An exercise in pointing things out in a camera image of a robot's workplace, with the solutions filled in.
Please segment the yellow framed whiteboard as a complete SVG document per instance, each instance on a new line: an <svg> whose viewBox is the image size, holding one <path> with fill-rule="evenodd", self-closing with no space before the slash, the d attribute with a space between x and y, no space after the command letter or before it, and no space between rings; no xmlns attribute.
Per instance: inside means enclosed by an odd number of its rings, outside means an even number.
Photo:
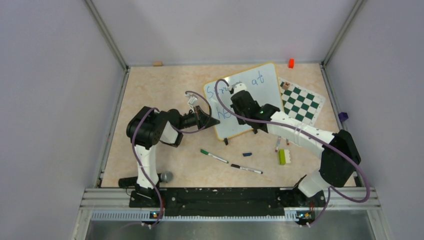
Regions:
<svg viewBox="0 0 424 240"><path fill-rule="evenodd" d="M257 120L271 120L277 110L284 110L277 68L273 62L258 65L221 78L223 81L210 81L203 86L212 117L219 121L214 126L220 141L230 139L252 129L237 115Z"/></svg>

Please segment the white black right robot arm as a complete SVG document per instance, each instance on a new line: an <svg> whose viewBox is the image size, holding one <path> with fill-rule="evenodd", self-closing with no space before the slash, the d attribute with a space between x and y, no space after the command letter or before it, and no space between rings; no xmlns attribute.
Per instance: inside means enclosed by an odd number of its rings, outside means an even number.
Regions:
<svg viewBox="0 0 424 240"><path fill-rule="evenodd" d="M295 186L293 200L307 206L314 195L330 187L343 187L361 158L351 134L312 127L287 115L278 107L260 106L247 90L231 92L231 108L240 125L276 135L307 149L320 158L320 167L303 177Z"/></svg>

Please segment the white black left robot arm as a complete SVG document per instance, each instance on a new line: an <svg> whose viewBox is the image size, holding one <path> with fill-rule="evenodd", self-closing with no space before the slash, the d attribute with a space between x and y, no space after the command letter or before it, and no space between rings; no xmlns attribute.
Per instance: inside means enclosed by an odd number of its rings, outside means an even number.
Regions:
<svg viewBox="0 0 424 240"><path fill-rule="evenodd" d="M134 187L141 200L149 207L160 202L161 175L157 173L156 148L158 143L178 147L184 129L196 126L198 131L220 124L220 121L205 113L200 106L180 114L177 109L157 110L144 106L128 123L126 136L130 138L137 161L137 176L118 180L120 188Z"/></svg>

